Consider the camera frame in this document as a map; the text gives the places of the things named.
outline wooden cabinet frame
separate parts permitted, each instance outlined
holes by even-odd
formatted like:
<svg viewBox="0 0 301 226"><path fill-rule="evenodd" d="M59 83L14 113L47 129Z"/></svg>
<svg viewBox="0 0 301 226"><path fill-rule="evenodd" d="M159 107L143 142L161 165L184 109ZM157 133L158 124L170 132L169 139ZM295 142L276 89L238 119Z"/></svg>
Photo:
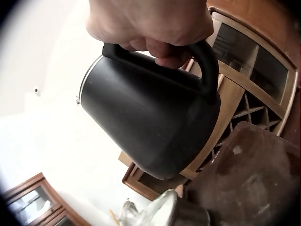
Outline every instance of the wooden cabinet frame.
<svg viewBox="0 0 301 226"><path fill-rule="evenodd" d="M77 226L91 226L62 199L62 197L51 187L42 173L39 173L18 186L4 192L2 196L7 205L10 205L40 186L54 205L43 215L29 223L29 226L55 225L58 220L62 219L64 216L67 216Z"/></svg>

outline wooden cabinet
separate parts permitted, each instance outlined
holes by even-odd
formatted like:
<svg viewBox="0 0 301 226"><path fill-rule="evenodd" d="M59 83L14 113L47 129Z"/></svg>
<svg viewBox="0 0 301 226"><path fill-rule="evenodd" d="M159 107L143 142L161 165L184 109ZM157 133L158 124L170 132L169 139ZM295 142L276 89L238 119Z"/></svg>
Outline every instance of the wooden cabinet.
<svg viewBox="0 0 301 226"><path fill-rule="evenodd" d="M246 26L213 8L211 13L214 33L207 42L219 63L220 114L203 149L176 177L157 180L133 163L130 165L123 182L151 200L169 188L193 180L214 162L225 139L240 121L279 136L290 113L298 80L296 67ZM200 67L193 59L184 69L201 77ZM122 153L119 159L125 160L126 155Z"/></svg>
<svg viewBox="0 0 301 226"><path fill-rule="evenodd" d="M90 226L59 196L42 173L2 195L22 225Z"/></svg>

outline metal rim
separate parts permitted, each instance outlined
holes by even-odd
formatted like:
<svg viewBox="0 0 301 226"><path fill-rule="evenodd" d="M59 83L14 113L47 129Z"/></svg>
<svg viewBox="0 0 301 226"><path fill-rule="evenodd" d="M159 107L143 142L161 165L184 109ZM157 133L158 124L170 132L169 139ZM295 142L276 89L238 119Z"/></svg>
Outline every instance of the metal rim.
<svg viewBox="0 0 301 226"><path fill-rule="evenodd" d="M86 80L89 76L89 74L91 73L91 71L93 70L93 68L95 67L95 65L100 61L100 59L103 57L103 55L99 56L94 62L93 64L89 67L89 69L87 70L83 80L82 80L82 84L80 85L80 89L79 89L79 103L80 105L82 104L82 90L84 89L84 85L86 83Z"/></svg>

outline hand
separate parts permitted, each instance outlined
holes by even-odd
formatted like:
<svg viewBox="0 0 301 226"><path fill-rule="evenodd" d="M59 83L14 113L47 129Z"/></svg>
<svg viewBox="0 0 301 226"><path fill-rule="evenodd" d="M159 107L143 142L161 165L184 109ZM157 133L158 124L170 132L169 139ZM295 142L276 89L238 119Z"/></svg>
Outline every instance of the hand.
<svg viewBox="0 0 301 226"><path fill-rule="evenodd" d="M181 67L181 46L206 39L213 23L206 0L89 0L89 34L129 51L149 51L157 64Z"/></svg>

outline finger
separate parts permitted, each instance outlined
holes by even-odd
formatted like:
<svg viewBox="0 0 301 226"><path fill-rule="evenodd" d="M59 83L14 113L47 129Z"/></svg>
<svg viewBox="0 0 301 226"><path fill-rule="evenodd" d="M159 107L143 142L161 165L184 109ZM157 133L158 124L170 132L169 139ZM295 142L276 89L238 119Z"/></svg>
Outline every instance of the finger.
<svg viewBox="0 0 301 226"><path fill-rule="evenodd" d="M134 47L132 47L130 45L130 43L126 43L126 44L119 44L122 48L126 49L127 51L137 51Z"/></svg>
<svg viewBox="0 0 301 226"><path fill-rule="evenodd" d="M169 56L158 58L155 62L160 66L177 69L182 67L190 58L191 55L185 51L185 48L174 46Z"/></svg>
<svg viewBox="0 0 301 226"><path fill-rule="evenodd" d="M138 51L147 51L146 41L144 37L130 41L130 45Z"/></svg>
<svg viewBox="0 0 301 226"><path fill-rule="evenodd" d="M145 40L147 50L152 56L157 58L163 58L171 54L171 44L160 42L152 38L145 38Z"/></svg>

